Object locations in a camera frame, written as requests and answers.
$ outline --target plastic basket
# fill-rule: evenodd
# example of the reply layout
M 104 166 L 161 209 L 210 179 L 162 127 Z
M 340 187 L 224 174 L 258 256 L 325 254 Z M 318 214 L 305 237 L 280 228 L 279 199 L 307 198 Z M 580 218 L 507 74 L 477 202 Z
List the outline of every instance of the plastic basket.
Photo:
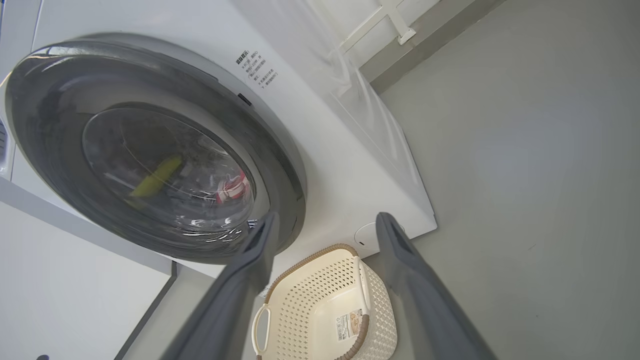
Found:
M 396 320 L 378 274 L 354 248 L 333 245 L 276 279 L 253 319 L 252 342 L 258 360 L 387 360 L 396 349 Z

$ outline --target washing machine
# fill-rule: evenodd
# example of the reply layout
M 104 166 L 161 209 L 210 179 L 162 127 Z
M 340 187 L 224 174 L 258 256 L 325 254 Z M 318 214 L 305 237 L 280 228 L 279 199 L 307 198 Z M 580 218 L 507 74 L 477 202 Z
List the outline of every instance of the washing machine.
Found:
M 3 174 L 213 277 L 270 211 L 274 278 L 334 243 L 376 253 L 380 211 L 435 229 L 404 134 L 323 26 L 280 1 L 9 0 Z

